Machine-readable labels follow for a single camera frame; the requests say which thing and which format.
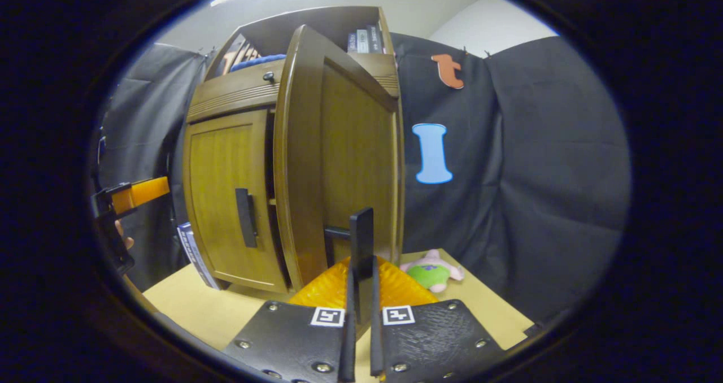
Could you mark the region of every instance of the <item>human hand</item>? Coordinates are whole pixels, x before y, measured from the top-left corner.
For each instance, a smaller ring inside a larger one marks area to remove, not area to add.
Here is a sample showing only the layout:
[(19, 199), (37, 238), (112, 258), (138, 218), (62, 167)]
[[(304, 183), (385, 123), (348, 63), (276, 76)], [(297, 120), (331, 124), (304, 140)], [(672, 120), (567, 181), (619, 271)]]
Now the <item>human hand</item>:
[(118, 229), (118, 234), (120, 234), (123, 239), (123, 244), (126, 246), (126, 249), (131, 249), (134, 244), (134, 240), (132, 237), (123, 237), (123, 227), (121, 226), (121, 221), (116, 221), (116, 229)]

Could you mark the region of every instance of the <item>wooden cabinet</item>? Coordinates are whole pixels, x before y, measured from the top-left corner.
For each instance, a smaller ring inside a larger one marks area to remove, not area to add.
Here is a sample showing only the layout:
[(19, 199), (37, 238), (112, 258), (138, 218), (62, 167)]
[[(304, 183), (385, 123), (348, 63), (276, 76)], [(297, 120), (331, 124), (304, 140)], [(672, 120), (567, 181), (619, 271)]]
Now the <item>wooden cabinet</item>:
[[(348, 32), (377, 21), (391, 53), (379, 8), (331, 7), (242, 26), (211, 64), (186, 119), (184, 192), (214, 277), (298, 290), (327, 269), (328, 253), (331, 262), (349, 255), (348, 242), (326, 241), (324, 228), (348, 228), (366, 206), (374, 208), (375, 252), (398, 261), (403, 139), (394, 58), (344, 49)], [(219, 74), (239, 34), (256, 53), (284, 48), (286, 59)], [(273, 80), (263, 79), (269, 72)], [(240, 189), (250, 195), (251, 236)]]

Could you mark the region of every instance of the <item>blue cloth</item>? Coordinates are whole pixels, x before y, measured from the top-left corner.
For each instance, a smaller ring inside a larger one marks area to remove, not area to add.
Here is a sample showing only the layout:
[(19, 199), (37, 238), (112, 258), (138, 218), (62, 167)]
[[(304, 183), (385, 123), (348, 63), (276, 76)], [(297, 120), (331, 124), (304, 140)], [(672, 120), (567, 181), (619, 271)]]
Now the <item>blue cloth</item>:
[(286, 58), (286, 54), (261, 56), (259, 58), (240, 62), (240, 63), (236, 64), (235, 66), (232, 66), (230, 68), (229, 72), (238, 71), (239, 69), (244, 69), (246, 67), (257, 66), (258, 64), (263, 64), (264, 62), (276, 61), (277, 59), (284, 59), (284, 58)]

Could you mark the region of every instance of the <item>ceiling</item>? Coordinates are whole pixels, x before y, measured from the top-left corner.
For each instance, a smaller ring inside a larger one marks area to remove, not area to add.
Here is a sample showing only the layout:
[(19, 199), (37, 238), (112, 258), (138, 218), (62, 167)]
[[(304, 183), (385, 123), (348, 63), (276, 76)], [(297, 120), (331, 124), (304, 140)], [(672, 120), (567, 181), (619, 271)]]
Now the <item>ceiling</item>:
[(395, 33), (429, 38), (460, 10), (477, 0), (229, 0), (210, 7), (206, 4), (179, 20), (157, 42), (183, 49), (209, 51), (219, 48), (239, 25), (310, 7), (364, 5), (380, 6)]

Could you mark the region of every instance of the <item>green plush toy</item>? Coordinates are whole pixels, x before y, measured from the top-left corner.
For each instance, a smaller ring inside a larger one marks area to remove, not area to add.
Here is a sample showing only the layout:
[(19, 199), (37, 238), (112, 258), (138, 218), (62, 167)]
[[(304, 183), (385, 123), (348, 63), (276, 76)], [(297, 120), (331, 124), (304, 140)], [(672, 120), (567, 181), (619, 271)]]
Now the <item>green plush toy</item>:
[(423, 258), (402, 264), (399, 268), (432, 293), (444, 291), (450, 277), (454, 280), (464, 279), (462, 267), (454, 267), (440, 259), (437, 249), (431, 249)]

